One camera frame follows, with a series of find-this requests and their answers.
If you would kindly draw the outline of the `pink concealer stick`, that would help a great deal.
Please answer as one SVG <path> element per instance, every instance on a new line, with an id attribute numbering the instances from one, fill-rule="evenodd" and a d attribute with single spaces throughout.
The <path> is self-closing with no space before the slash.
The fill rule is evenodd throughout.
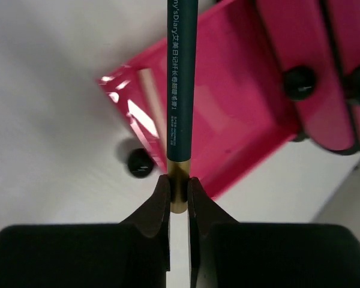
<path id="1" fill-rule="evenodd" d="M 145 68 L 137 72 L 139 76 L 140 85 L 143 89 L 143 94 L 148 106 L 152 113 L 154 127 L 156 128 L 158 140 L 160 141 L 161 151 L 163 152 L 164 159 L 161 160 L 158 157 L 158 153 L 154 154 L 152 146 L 149 144 L 148 139 L 141 133 L 138 135 L 138 139 L 144 146 L 144 148 L 150 153 L 153 160 L 156 161 L 158 166 L 161 168 L 161 171 L 167 173 L 167 124 L 166 124 L 166 114 L 164 113 L 162 101 L 160 100 L 160 95 L 157 91 L 155 85 L 155 79 L 151 69 Z"/>

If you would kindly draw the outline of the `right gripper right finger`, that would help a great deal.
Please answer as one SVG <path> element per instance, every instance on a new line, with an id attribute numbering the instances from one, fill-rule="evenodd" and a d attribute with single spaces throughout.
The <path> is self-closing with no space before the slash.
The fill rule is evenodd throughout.
<path id="1" fill-rule="evenodd" d="M 360 242 L 339 225 L 241 223 L 187 187 L 191 287 L 360 287 Z"/>

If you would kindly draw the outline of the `black gold mascara tube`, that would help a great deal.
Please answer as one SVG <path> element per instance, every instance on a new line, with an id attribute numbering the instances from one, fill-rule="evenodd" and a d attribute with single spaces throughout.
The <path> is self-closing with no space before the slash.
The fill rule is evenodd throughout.
<path id="1" fill-rule="evenodd" d="M 196 67 L 198 1 L 167 2 L 167 175 L 170 208 L 187 210 Z"/>

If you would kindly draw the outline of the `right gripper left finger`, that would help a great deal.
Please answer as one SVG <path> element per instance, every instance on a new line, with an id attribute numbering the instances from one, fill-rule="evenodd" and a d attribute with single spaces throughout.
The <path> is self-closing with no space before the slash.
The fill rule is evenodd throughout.
<path id="1" fill-rule="evenodd" d="M 120 223 L 13 225 L 0 231 L 0 287 L 165 287 L 169 180 Z"/>

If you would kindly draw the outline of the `pink bottom drawer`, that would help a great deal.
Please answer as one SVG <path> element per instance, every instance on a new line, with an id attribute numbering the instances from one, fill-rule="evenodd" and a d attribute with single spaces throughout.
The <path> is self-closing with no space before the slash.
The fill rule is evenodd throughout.
<path id="1" fill-rule="evenodd" d="M 165 103 L 166 53 L 161 40 L 98 80 L 161 170 L 166 154 L 138 72 L 151 70 Z M 204 12 L 197 26 L 191 175 L 218 197 L 298 130 L 254 2 L 222 1 Z"/>

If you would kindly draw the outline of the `black drawer cabinet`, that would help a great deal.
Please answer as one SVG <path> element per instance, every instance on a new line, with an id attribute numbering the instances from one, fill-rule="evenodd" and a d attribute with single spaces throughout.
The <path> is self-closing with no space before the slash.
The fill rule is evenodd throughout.
<path id="1" fill-rule="evenodd" d="M 315 144 L 338 155 L 352 155 L 360 151 L 360 142 L 334 58 L 325 5 L 295 1 L 293 16 L 299 62 L 285 71 L 284 90 Z"/>

